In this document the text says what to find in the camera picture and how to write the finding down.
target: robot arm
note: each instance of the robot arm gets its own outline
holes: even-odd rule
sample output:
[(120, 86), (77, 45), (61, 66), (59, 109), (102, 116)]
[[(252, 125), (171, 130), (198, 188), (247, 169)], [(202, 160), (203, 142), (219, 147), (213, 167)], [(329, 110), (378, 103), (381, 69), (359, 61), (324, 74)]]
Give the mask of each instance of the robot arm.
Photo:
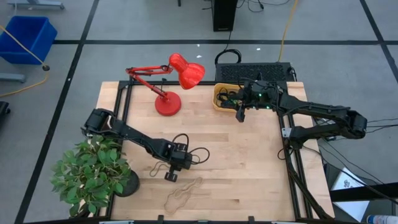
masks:
[(246, 81), (244, 88), (238, 91), (234, 100), (241, 100), (236, 107), (236, 119), (244, 121), (246, 108), (272, 109), (279, 116), (287, 114), (304, 114), (318, 118), (325, 118), (334, 121), (333, 124), (303, 128), (282, 129), (282, 135), (290, 141), (293, 148), (301, 148), (308, 139), (327, 138), (330, 136), (343, 136), (348, 139), (361, 139), (366, 134), (367, 119), (358, 112), (350, 110), (349, 107), (323, 105), (300, 101), (280, 91), (276, 83), (265, 81)]
[(94, 109), (82, 130), (85, 135), (99, 134), (108, 138), (130, 140), (142, 146), (152, 157), (170, 164), (165, 179), (172, 182), (177, 180), (175, 170), (189, 169), (192, 164), (192, 154), (188, 152), (186, 144), (152, 139), (117, 119), (112, 111)]

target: yellow basket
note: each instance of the yellow basket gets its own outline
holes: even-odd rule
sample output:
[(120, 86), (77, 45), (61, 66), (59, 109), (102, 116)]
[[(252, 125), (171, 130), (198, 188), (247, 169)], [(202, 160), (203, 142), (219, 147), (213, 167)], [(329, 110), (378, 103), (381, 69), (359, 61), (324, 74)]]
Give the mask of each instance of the yellow basket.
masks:
[(221, 101), (217, 99), (217, 94), (220, 92), (222, 88), (225, 88), (228, 92), (229, 91), (235, 91), (236, 93), (239, 91), (239, 86), (238, 85), (232, 85), (232, 84), (225, 84), (225, 83), (217, 83), (214, 86), (214, 92), (213, 92), (213, 107), (215, 110), (218, 111), (224, 111), (224, 112), (236, 112), (234, 109), (227, 109), (227, 108), (221, 108), (218, 105), (221, 105)]

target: yellow cable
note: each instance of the yellow cable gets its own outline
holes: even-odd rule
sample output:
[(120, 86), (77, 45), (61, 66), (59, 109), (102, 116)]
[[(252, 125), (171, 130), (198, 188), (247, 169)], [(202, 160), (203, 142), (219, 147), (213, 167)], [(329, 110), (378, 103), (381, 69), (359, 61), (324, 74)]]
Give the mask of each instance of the yellow cable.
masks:
[(280, 60), (281, 60), (281, 58), (282, 58), (282, 53), (283, 53), (283, 51), (284, 51), (284, 42), (285, 42), (286, 31), (287, 31), (287, 29), (289, 28), (290, 22), (292, 22), (293, 14), (294, 14), (294, 11), (296, 10), (296, 5), (297, 5), (297, 2), (298, 2), (298, 1), (299, 1), (299, 0), (295, 0), (295, 1), (294, 1), (293, 8), (292, 8), (292, 10), (291, 10), (291, 12), (290, 12), (289, 20), (288, 20), (287, 23), (286, 23), (286, 27), (285, 27), (285, 31), (284, 31), (284, 36), (282, 37), (282, 43), (280, 44), (278, 62), (280, 62)]
[[(26, 52), (30, 53), (33, 57), (35, 57), (41, 64), (42, 66), (47, 66), (46, 64), (44, 64), (44, 62), (42, 60), (40, 60), (35, 54), (33, 54), (30, 50), (28, 50), (25, 46), (23, 46), (12, 34), (10, 34), (3, 26), (0, 26), (0, 29), (2, 29), (6, 34), (8, 34), (13, 40), (15, 40), (15, 42), (17, 42), (17, 44), (19, 44), (24, 50), (26, 50)], [(16, 93), (20, 93), (22, 91), (28, 90), (30, 88), (33, 88), (35, 86), (41, 85), (43, 83), (45, 83), (47, 81), (47, 79), (49, 78), (49, 72), (45, 72), (45, 76), (44, 79), (41, 82), (38, 82), (36, 84), (27, 86), (25, 88), (21, 88), (20, 90), (17, 91), (12, 91), (10, 93), (5, 93), (0, 95), (0, 97), (4, 97), (4, 96), (9, 96), (9, 95), (13, 95)]]

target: red desk lamp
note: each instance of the red desk lamp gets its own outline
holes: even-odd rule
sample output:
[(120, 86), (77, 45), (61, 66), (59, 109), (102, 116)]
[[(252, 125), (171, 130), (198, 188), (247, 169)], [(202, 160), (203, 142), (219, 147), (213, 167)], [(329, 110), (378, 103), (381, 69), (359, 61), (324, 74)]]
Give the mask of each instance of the red desk lamp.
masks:
[(184, 90), (189, 90), (197, 85), (205, 75), (205, 68), (197, 63), (188, 63), (180, 54), (174, 53), (169, 58), (169, 65), (160, 65), (141, 68), (127, 68), (126, 72), (134, 79), (158, 94), (155, 100), (157, 112), (164, 116), (175, 115), (181, 108), (180, 97), (171, 91), (163, 91), (143, 80), (141, 75), (170, 74), (173, 68), (178, 71), (178, 80)]

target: blue bin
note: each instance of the blue bin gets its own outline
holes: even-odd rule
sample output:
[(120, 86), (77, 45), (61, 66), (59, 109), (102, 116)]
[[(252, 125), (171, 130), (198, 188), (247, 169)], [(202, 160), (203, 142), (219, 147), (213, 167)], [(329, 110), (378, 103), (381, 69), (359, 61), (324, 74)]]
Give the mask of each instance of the blue bin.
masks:
[[(14, 16), (6, 30), (42, 61), (57, 36), (57, 31), (47, 17)], [(0, 56), (9, 63), (41, 64), (5, 32), (0, 35)]]

